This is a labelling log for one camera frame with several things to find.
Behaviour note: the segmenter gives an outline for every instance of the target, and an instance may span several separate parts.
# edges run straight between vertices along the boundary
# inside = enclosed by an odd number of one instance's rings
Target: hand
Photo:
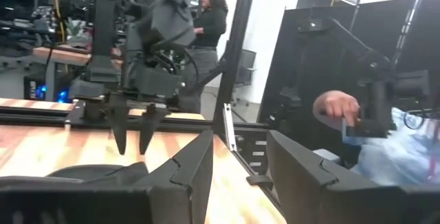
[[[341,91],[329,91],[324,94],[324,107],[329,117],[344,118],[348,126],[358,122],[359,103],[353,97]]]
[[[203,34],[204,29],[202,27],[194,28],[195,34]]]

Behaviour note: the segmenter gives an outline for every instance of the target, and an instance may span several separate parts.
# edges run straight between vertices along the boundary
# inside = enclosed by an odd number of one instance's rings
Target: black top
[[[203,28],[203,34],[198,34],[192,42],[194,46],[216,47],[220,36],[226,32],[226,12],[221,9],[203,11],[194,20],[195,28]]]

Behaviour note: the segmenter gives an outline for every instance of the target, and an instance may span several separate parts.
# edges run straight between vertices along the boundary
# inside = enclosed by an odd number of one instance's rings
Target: gray pants
[[[218,65],[217,51],[213,49],[193,49],[189,52],[199,71],[198,81],[208,76],[209,72]],[[197,75],[192,63],[186,63],[182,72],[182,79],[187,87],[192,87],[196,83]],[[202,88],[192,95],[181,93],[179,95],[180,111],[184,113],[201,113],[201,94],[203,92]]]

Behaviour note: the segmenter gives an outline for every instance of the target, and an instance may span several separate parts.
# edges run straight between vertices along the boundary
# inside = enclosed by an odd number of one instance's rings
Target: office chair
[[[250,86],[252,84],[252,75],[256,70],[253,68],[255,56],[256,52],[251,52],[247,49],[241,51],[239,70],[235,78],[234,91],[232,92],[231,104],[233,107],[242,101],[237,97],[237,90],[241,87]]]

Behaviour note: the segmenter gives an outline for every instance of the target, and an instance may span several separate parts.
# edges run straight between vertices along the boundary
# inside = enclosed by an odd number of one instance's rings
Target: person
[[[361,146],[353,172],[383,186],[440,183],[439,122],[422,119],[392,108],[396,131],[388,138],[347,137],[344,125],[359,121],[357,100],[341,91],[328,91],[316,98],[313,115],[331,128],[342,131],[346,144]]]
[[[226,0],[201,0],[201,6],[203,12],[194,20],[196,39],[189,48],[189,54],[194,59],[197,70],[194,65],[187,63],[182,72],[182,78],[187,87],[205,78],[217,66],[217,44],[221,35],[226,32],[228,13]],[[180,111],[201,113],[202,93],[203,89],[192,95],[181,93]]]

